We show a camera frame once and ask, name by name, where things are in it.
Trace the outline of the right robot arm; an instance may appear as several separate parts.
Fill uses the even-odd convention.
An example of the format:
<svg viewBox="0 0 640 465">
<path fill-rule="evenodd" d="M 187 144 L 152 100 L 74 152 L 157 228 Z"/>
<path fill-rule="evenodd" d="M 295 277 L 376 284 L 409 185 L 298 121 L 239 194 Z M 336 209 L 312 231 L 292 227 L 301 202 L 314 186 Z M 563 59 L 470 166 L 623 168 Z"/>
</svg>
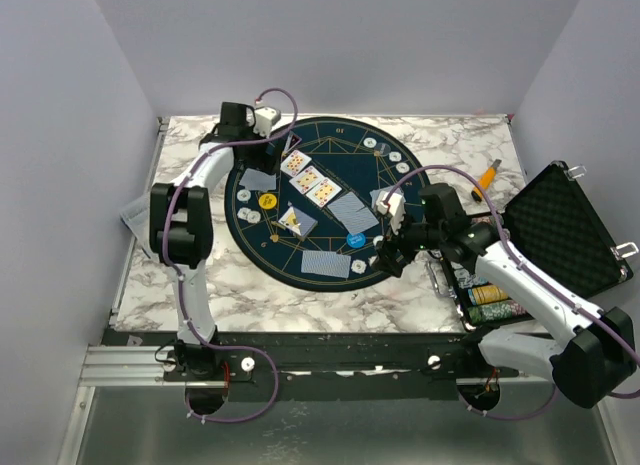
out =
<svg viewBox="0 0 640 465">
<path fill-rule="evenodd" d="M 428 185 L 419 198 L 424 217 L 416 221 L 397 187 L 379 192 L 375 209 L 388 218 L 390 231 L 375 246 L 373 268 L 399 277 L 399 257 L 411 262 L 421 250 L 437 250 L 503 290 L 550 335 L 494 329 L 461 350 L 467 374 L 480 377 L 494 366 L 517 369 L 551 381 L 572 403 L 589 409 L 635 373 L 634 327 L 624 311 L 604 311 L 560 285 L 526 260 L 498 221 L 473 221 L 453 187 Z"/>
</svg>

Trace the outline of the blue playing card box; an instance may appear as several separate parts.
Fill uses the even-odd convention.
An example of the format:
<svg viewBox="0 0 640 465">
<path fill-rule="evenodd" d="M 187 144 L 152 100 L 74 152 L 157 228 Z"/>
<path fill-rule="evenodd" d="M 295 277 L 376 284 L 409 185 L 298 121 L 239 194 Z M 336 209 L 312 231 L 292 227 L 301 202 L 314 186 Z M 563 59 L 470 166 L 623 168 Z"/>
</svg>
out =
<svg viewBox="0 0 640 465">
<path fill-rule="evenodd" d="M 277 223 L 298 239 L 305 240 L 317 226 L 318 221 L 302 210 L 290 206 Z"/>
</svg>

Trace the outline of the white 5 poker chip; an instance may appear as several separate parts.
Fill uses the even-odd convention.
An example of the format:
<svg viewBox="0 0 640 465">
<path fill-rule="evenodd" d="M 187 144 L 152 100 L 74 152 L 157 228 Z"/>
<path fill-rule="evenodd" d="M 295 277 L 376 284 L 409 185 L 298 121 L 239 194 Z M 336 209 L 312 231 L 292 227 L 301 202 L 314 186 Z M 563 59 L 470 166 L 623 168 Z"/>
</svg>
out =
<svg viewBox="0 0 640 465">
<path fill-rule="evenodd" d="M 367 270 L 367 263 L 360 259 L 355 259 L 351 262 L 351 271 L 354 274 L 362 275 Z"/>
</svg>

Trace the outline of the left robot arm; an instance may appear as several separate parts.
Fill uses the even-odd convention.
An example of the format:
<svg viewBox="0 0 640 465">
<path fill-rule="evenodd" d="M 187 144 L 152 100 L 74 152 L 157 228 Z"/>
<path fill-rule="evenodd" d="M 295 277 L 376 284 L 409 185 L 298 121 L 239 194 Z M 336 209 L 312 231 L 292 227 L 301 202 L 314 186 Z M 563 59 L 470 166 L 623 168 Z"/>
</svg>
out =
<svg viewBox="0 0 640 465">
<path fill-rule="evenodd" d="M 174 357 L 166 361 L 201 380 L 224 367 L 213 340 L 206 261 L 214 244 L 209 192 L 236 165 L 276 171 L 286 141 L 273 139 L 281 112 L 259 103 L 225 102 L 219 122 L 199 142 L 198 154 L 174 180 L 150 190 L 149 245 L 168 269 L 179 318 Z"/>
</svg>

